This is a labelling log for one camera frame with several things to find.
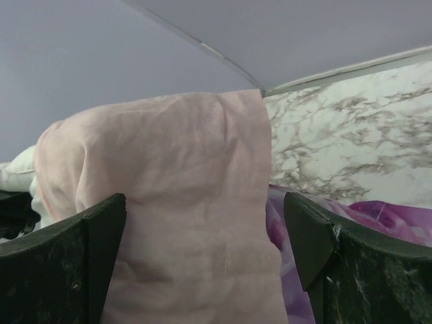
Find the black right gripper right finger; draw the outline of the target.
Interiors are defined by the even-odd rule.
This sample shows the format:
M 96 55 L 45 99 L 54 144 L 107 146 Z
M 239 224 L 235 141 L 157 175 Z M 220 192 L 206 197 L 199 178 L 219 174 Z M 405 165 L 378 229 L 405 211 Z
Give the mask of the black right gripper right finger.
M 431 248 L 341 217 L 299 193 L 283 202 L 316 323 L 430 323 Z

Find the white pillow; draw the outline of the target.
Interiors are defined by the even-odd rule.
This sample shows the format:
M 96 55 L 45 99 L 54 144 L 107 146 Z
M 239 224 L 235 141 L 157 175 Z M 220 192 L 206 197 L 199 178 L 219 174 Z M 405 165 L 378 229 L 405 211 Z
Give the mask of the white pillow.
M 55 223 L 38 193 L 35 147 L 1 164 L 1 241 L 13 240 Z

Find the pink snowflake pillowcase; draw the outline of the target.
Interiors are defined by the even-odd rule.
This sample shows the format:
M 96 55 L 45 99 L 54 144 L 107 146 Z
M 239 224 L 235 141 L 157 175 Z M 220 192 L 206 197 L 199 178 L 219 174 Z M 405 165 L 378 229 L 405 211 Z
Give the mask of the pink snowflake pillowcase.
M 77 113 L 42 134 L 34 168 L 56 221 L 126 196 L 104 323 L 316 323 L 284 217 L 284 197 L 296 192 L 270 183 L 271 125 L 259 91 Z M 303 196 L 431 248 L 428 209 Z

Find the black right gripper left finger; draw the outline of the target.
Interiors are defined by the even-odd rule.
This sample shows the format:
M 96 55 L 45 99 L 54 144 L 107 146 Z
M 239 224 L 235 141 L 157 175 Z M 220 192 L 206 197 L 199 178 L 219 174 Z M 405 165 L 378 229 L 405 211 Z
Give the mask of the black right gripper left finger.
M 126 198 L 1 244 L 2 323 L 99 323 L 126 222 Z

